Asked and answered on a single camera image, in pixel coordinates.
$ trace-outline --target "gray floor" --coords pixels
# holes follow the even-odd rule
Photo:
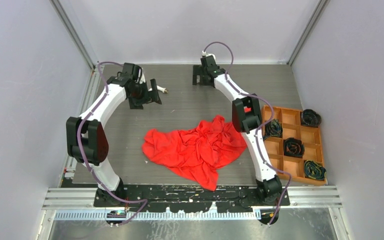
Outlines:
[[[160,93],[162,105],[151,103],[144,105],[144,110],[132,110],[125,101],[115,110],[105,126],[111,165],[125,184],[196,184],[149,161],[142,153],[143,137],[150,129],[162,132],[192,129],[201,120],[211,121],[216,115],[231,121],[232,103],[215,88],[192,86],[192,65],[142,67],[147,80],[156,79],[169,93]],[[104,75],[113,76],[119,70],[109,65]],[[302,109],[288,65],[234,65],[230,76],[242,89],[256,93],[274,106]],[[248,150],[218,173],[218,184],[255,185],[255,170]],[[78,164],[73,182],[95,181],[86,168]]]
[[[54,221],[50,240],[336,240],[327,208],[283,209],[270,228],[257,220]]]

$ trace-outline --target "wooden organizer box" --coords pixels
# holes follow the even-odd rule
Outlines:
[[[301,126],[301,111],[285,107],[273,107],[274,119],[279,120],[282,125],[283,133],[281,137],[269,137],[264,141],[265,149],[273,167],[288,172],[292,175],[292,180],[296,182],[324,185],[324,180],[315,180],[304,176],[304,162],[313,160],[325,166],[323,159],[322,138],[319,127]],[[270,107],[264,105],[261,109],[263,121],[267,121],[271,114]],[[302,158],[284,155],[284,140],[296,138],[304,144],[304,155]],[[288,175],[277,173],[281,179],[289,179]]]

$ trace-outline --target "crumpled red fabric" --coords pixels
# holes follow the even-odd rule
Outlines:
[[[151,129],[144,137],[143,153],[156,164],[215,191],[220,169],[235,161],[247,148],[232,122],[217,115],[190,130],[164,133]]]

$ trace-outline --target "robotic arm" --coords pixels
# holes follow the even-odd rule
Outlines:
[[[112,76],[108,79],[108,92],[104,90],[88,110],[79,117],[70,117],[66,122],[68,155],[85,165],[76,133],[80,122],[98,105],[81,129],[81,142],[89,166],[93,169],[96,177],[113,194],[121,199],[126,198],[126,193],[123,181],[113,171],[108,160],[109,145],[104,127],[116,108],[126,99],[128,99],[130,109],[143,109],[143,104],[152,102],[162,104],[156,80],[151,79],[150,83],[151,89],[148,90],[142,68],[132,63],[125,63],[122,71],[119,71],[117,76]],[[108,195],[100,184],[98,188],[98,196],[104,197]],[[120,203],[112,197],[107,197],[106,200],[114,205]]]
[[[271,163],[264,147],[262,130],[255,131],[262,124],[259,100],[250,97],[216,64],[214,54],[203,53],[201,65],[193,66],[193,85],[198,84],[198,77],[200,85],[213,86],[232,102],[232,122],[245,139],[251,154],[257,194],[262,201],[272,201],[281,194],[282,184],[276,172],[268,166]]]

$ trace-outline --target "rolled black belt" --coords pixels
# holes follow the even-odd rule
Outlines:
[[[322,117],[311,109],[305,109],[301,112],[301,125],[317,128],[322,123]]]
[[[307,160],[304,162],[304,174],[309,179],[323,181],[326,178],[326,168],[318,162]]]
[[[302,158],[304,155],[304,145],[299,139],[290,137],[283,142],[285,156]]]
[[[264,136],[263,140],[266,140],[269,137],[281,138],[283,133],[282,125],[279,120],[273,119],[264,126]]]

